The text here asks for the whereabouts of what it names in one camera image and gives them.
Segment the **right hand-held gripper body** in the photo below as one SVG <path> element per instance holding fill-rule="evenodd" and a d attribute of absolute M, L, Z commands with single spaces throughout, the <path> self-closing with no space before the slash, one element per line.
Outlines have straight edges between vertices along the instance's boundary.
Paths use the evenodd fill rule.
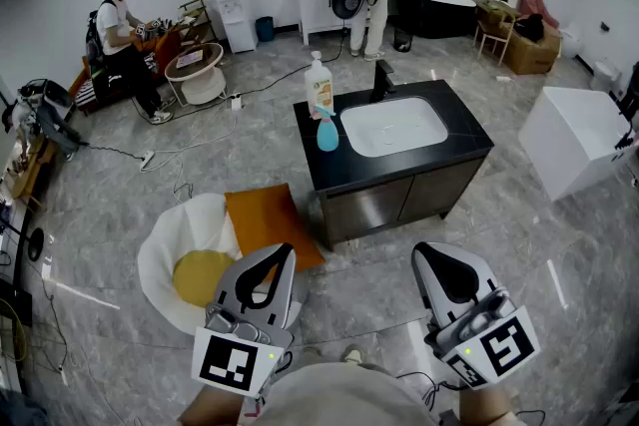
<path fill-rule="evenodd" d="M 501 382 L 540 352 L 526 308 L 503 287 L 424 341 L 472 390 Z"/>

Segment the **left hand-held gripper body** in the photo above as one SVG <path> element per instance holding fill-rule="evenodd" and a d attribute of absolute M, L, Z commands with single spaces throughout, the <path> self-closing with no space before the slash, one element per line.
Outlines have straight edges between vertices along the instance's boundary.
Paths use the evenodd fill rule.
<path fill-rule="evenodd" d="M 294 335 L 295 301 L 267 301 L 253 292 L 254 305 L 221 291 L 206 307 L 206 320 L 196 329 L 193 379 L 245 397 L 258 397 L 284 361 Z"/>

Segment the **blue spray bottle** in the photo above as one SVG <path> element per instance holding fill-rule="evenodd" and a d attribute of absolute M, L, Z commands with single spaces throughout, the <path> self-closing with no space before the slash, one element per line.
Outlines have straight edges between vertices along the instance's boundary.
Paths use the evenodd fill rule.
<path fill-rule="evenodd" d="M 339 144 L 338 131 L 332 119 L 335 113 L 320 104 L 315 105 L 315 113 L 320 117 L 317 130 L 318 147 L 324 152 L 332 152 Z"/>

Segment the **person's right forearm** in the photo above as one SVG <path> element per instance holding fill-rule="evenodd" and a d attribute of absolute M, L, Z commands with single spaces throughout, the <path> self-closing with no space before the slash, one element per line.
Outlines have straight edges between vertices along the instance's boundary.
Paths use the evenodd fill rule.
<path fill-rule="evenodd" d="M 502 385 L 461 390 L 459 421 L 462 426 L 526 426 L 513 413 Z"/>

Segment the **person's left forearm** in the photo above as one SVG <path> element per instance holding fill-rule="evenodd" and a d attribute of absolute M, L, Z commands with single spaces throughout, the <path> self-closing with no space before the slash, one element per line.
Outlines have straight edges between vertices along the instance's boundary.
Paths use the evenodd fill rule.
<path fill-rule="evenodd" d="M 245 397 L 204 386 L 178 418 L 181 426 L 237 426 Z"/>

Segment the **yellow round cushion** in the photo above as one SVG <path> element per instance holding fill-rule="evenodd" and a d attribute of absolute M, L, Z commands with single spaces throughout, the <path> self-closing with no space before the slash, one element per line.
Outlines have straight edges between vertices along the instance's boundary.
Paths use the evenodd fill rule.
<path fill-rule="evenodd" d="M 215 250 L 191 250 L 175 265 L 172 285 L 187 303 L 206 307 L 215 296 L 218 282 L 235 261 Z"/>

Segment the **person's right shoe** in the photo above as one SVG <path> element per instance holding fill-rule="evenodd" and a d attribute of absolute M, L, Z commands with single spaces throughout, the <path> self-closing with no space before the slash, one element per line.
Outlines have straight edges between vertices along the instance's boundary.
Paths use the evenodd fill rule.
<path fill-rule="evenodd" d="M 344 363 L 363 365 L 366 363 L 366 353 L 361 346 L 353 343 L 345 348 L 339 360 Z"/>

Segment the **white box cabinet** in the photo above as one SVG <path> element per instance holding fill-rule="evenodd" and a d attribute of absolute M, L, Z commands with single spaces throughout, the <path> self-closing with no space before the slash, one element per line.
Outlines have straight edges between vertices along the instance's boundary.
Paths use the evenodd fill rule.
<path fill-rule="evenodd" d="M 604 92 L 544 87 L 519 142 L 555 202 L 615 174 L 639 152 L 631 129 Z"/>

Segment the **black faucet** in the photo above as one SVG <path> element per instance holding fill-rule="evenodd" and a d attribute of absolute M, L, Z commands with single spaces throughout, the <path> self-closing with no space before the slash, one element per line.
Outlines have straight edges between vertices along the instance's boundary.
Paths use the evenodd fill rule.
<path fill-rule="evenodd" d="M 393 68 L 385 60 L 375 62 L 373 89 L 370 95 L 372 103 L 380 102 L 388 94 L 396 92 L 396 87 L 391 79 L 393 73 Z"/>

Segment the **cardboard box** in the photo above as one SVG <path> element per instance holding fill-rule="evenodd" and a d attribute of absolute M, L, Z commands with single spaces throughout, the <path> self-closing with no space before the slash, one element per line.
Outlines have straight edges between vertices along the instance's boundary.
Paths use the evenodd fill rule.
<path fill-rule="evenodd" d="M 562 36 L 545 21 L 542 24 L 543 37 L 537 42 L 512 32 L 503 63 L 516 75 L 546 74 L 552 69 L 561 50 Z"/>

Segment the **orange sofa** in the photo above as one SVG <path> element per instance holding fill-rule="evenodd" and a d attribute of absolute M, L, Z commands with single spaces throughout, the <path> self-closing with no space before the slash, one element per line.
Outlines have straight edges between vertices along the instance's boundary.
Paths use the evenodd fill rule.
<path fill-rule="evenodd" d="M 158 87 L 166 81 L 165 69 L 181 50 L 181 37 L 178 31 L 171 30 L 163 36 L 157 36 L 147 42 L 137 43 L 136 48 L 144 56 L 155 58 L 155 66 L 151 70 L 152 84 Z M 111 80 L 108 88 L 94 88 L 91 84 L 91 73 L 87 57 L 82 56 L 83 69 L 69 89 L 70 96 L 78 109 L 85 115 L 94 113 L 103 107 L 130 97 L 133 88 L 121 78 Z"/>

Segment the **black bag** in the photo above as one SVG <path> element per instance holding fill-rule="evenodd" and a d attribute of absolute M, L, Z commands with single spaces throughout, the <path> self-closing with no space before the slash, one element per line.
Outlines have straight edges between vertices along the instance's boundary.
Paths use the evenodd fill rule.
<path fill-rule="evenodd" d="M 533 13 L 519 19 L 514 24 L 514 31 L 522 38 L 538 43 L 544 38 L 543 17 L 540 13 Z"/>

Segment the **wooden shelf rack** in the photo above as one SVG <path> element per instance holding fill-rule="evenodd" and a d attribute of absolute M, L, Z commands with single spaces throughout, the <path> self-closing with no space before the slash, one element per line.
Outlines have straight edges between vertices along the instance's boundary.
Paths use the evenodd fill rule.
<path fill-rule="evenodd" d="M 179 32 L 184 48 L 219 42 L 206 1 L 192 0 L 179 6 Z"/>

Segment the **pink cloth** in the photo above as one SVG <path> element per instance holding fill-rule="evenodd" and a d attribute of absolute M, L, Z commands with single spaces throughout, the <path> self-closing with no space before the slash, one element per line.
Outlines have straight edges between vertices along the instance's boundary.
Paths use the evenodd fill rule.
<path fill-rule="evenodd" d="M 518 0 L 517 10 L 523 17 L 539 14 L 549 26 L 559 28 L 559 22 L 550 15 L 543 0 Z"/>

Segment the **white vanity cabinet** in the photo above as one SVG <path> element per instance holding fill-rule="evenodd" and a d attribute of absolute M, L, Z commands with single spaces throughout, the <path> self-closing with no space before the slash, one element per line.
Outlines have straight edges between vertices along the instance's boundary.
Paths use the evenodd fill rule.
<path fill-rule="evenodd" d="M 344 21 L 334 15 L 331 0 L 299 0 L 299 7 L 299 30 L 306 47 L 310 44 L 310 34 L 351 27 L 350 20 Z"/>

